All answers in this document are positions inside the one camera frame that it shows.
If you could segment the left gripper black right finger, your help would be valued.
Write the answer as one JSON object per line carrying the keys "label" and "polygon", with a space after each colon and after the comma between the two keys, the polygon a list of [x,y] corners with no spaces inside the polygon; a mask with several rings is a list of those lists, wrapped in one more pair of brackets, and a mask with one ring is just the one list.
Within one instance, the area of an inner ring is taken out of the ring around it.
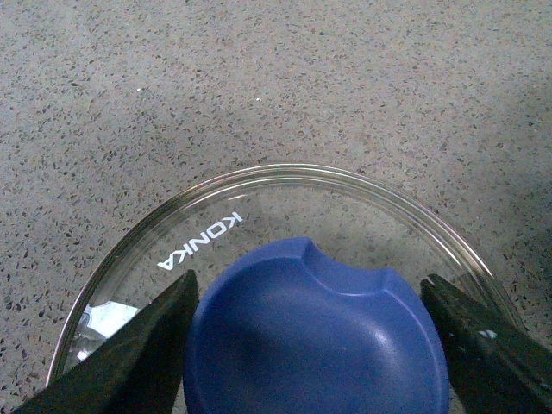
{"label": "left gripper black right finger", "polygon": [[421,299],[466,413],[550,413],[551,351],[437,274]]}

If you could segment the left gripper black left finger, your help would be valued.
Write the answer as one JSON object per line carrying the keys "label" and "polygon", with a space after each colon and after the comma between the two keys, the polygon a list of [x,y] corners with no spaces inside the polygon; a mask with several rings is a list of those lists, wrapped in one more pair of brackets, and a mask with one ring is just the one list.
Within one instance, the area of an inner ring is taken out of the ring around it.
{"label": "left gripper black left finger", "polygon": [[198,306],[189,270],[91,356],[18,413],[170,413],[185,367],[185,342]]}

